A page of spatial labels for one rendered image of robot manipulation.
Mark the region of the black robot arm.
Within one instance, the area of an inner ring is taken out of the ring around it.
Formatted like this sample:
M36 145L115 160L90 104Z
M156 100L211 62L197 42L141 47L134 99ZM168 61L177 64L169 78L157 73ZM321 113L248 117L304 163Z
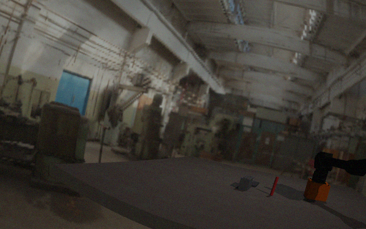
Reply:
M364 176L366 174L366 159L345 161L333 158L331 153L320 151L315 156L314 168L316 170L311 180L316 183L326 184L328 172L332 170L333 166L344 169L352 175Z

